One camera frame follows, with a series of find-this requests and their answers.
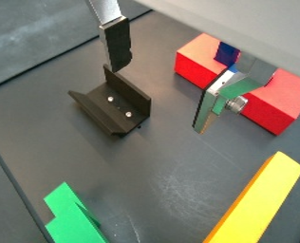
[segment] dark gray table surface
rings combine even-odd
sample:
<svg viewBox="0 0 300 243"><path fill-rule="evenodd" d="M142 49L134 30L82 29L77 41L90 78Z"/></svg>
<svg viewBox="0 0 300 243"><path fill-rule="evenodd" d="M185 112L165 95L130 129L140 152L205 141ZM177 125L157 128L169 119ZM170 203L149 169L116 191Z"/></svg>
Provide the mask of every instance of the dark gray table surface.
<svg viewBox="0 0 300 243"><path fill-rule="evenodd" d="M46 243L0 159L0 243Z"/></svg>
<svg viewBox="0 0 300 243"><path fill-rule="evenodd" d="M228 112L204 136L193 131L201 90L173 66L199 34L156 12L133 22L134 60L121 74L153 98L153 113L124 139L66 94L104 82L100 40L0 86L0 155L44 223L42 199L66 181L112 243L200 243L264 161L283 151L300 162L300 118L279 137ZM300 180L261 242L300 242Z"/></svg>
<svg viewBox="0 0 300 243"><path fill-rule="evenodd" d="M129 18L149 8L118 0ZM85 0L0 1L0 83L98 35Z"/></svg>

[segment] black work surface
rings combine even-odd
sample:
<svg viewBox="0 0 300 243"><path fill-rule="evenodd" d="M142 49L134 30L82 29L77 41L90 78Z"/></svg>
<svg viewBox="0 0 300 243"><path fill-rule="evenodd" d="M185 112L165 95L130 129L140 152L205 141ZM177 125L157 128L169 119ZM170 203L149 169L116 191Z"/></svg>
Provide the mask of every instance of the black work surface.
<svg viewBox="0 0 300 243"><path fill-rule="evenodd" d="M2 164L0 159L0 243L46 243Z"/></svg>
<svg viewBox="0 0 300 243"><path fill-rule="evenodd" d="M104 82L100 40L0 86L0 154L48 223L44 197L66 181L112 243L200 243L264 161L300 162L300 118L279 137L229 112L204 136L192 129L201 90L173 72L199 32L156 12L132 24L133 63L121 74L153 98L153 113L110 138L68 95ZM261 242L300 242L300 180Z"/></svg>

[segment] yellow bar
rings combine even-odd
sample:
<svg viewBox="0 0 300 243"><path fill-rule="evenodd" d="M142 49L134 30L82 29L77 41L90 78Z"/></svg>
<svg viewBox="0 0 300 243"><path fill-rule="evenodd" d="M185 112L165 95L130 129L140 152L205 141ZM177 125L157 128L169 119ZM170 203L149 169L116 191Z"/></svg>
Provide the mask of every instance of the yellow bar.
<svg viewBox="0 0 300 243"><path fill-rule="evenodd" d="M300 178L300 164L277 152L264 163L204 243L255 243Z"/></svg>

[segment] blue block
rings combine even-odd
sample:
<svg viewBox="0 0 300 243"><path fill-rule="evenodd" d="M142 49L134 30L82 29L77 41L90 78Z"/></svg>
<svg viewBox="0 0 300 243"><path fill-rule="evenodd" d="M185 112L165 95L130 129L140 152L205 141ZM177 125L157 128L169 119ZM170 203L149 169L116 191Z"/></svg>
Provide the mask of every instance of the blue block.
<svg viewBox="0 0 300 243"><path fill-rule="evenodd" d="M240 50L235 47L229 46L224 42L220 42L219 50L216 52L215 59L224 64L225 66L231 66L237 61Z"/></svg>

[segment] red foam block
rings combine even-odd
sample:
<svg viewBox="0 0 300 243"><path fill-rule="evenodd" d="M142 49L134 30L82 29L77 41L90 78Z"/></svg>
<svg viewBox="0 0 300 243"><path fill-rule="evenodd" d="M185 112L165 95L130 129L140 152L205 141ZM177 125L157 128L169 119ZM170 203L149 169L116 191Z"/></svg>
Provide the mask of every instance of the red foam block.
<svg viewBox="0 0 300 243"><path fill-rule="evenodd" d="M176 72L201 88L227 67L215 59L219 44L201 34L177 51ZM279 69L269 84L244 96L249 103L241 114L280 135L300 115L300 78Z"/></svg>
<svg viewBox="0 0 300 243"><path fill-rule="evenodd" d="M268 85L244 97L249 103L241 114L280 135L300 115L300 77L280 68Z"/></svg>
<svg viewBox="0 0 300 243"><path fill-rule="evenodd" d="M201 34L177 51L176 72L201 88L227 68L216 59L220 40Z"/></svg>

